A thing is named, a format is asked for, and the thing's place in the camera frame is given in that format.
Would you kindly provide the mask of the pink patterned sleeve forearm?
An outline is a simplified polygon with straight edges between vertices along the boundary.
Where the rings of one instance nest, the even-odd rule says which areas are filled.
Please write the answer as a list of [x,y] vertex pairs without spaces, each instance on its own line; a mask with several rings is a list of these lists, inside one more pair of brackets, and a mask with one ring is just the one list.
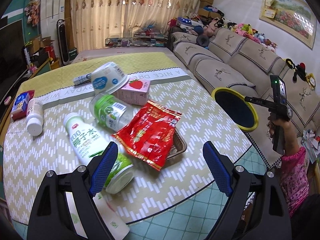
[[280,187],[292,216],[309,195],[306,149],[299,146],[293,128],[284,128],[285,154],[281,156]]

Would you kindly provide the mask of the person right hand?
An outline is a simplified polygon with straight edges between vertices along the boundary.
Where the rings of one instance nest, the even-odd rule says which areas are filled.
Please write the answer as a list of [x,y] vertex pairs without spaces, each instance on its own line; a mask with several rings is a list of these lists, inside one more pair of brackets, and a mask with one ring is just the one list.
[[284,121],[283,119],[276,119],[274,115],[268,117],[268,132],[271,138],[274,137],[276,127],[284,130],[284,138],[286,141],[296,138],[295,128],[291,121]]

